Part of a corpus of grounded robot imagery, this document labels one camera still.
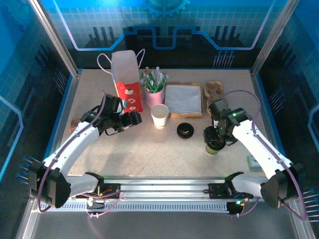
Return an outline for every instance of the black lid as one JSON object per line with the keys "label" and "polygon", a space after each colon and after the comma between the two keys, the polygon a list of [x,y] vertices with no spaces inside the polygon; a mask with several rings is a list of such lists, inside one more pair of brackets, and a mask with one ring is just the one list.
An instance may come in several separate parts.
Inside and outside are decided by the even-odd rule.
{"label": "black lid", "polygon": [[194,128],[189,123],[181,123],[177,127],[177,135],[183,139],[192,137],[194,134]]}

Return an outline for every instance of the pen holder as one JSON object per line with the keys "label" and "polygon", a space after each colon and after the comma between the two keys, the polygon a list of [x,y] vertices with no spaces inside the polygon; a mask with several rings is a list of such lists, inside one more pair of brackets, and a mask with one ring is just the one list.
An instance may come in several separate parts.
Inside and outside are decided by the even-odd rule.
{"label": "pen holder", "polygon": [[146,95],[146,104],[151,109],[153,106],[158,104],[163,104],[164,95],[165,95],[165,87],[163,87],[159,92],[150,93],[145,90]]}

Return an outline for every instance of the white paper cup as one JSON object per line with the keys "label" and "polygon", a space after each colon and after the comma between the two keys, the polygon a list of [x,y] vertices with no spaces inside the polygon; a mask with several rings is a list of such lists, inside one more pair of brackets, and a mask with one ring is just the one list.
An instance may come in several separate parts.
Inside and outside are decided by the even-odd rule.
{"label": "white paper cup", "polygon": [[168,108],[166,105],[158,104],[152,107],[151,115],[156,128],[163,128],[168,117]]}

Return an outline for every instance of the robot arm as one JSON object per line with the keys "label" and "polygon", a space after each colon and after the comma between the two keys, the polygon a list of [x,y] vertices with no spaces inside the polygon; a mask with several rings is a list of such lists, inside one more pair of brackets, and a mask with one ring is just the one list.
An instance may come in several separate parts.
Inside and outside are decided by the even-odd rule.
{"label": "robot arm", "polygon": [[273,208],[278,208],[298,197],[297,190],[288,172],[268,148],[279,156],[298,182],[304,176],[304,169],[301,164],[294,165],[289,159],[281,155],[256,127],[256,133],[254,134],[252,117],[242,108],[232,111],[220,100],[211,104],[209,110],[212,120],[217,121],[218,124],[217,127],[210,126],[205,129],[205,143],[212,148],[220,148],[221,145],[232,145],[239,140],[258,161],[266,174],[266,177],[247,176],[242,172],[235,176],[231,175],[229,183],[236,192],[262,197]]}
{"label": "robot arm", "polygon": [[[103,109],[101,106],[97,106],[85,113],[75,131],[53,154],[44,159],[42,163],[33,162],[29,168],[30,195],[37,197],[45,171],[51,162],[57,159],[56,155],[61,150],[58,160],[49,170],[42,189],[41,201],[59,208],[69,197],[95,191],[98,193],[100,186],[104,184],[103,177],[91,172],[74,177],[68,176],[68,172],[88,145],[103,132],[108,135],[107,129],[113,128],[116,132],[122,132],[142,122],[141,116],[137,112],[124,114],[124,105],[125,102],[122,102],[120,98],[106,95]],[[101,110],[102,113],[92,125],[89,125],[97,117],[95,109],[98,109],[98,112]]]}

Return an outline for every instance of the paper bag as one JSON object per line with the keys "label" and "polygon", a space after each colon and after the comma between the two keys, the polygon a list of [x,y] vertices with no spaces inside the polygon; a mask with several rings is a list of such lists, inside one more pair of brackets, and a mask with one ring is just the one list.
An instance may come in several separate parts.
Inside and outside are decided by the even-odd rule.
{"label": "paper bag", "polygon": [[[141,52],[143,52],[143,55],[138,65],[137,57]],[[141,50],[137,55],[132,50],[117,51],[112,53],[112,61],[103,53],[98,56],[99,59],[101,55],[104,55],[111,62],[112,72],[110,73],[101,67],[98,60],[101,69],[112,75],[118,96],[128,102],[128,107],[124,112],[143,111],[139,67],[144,54],[145,49]]]}

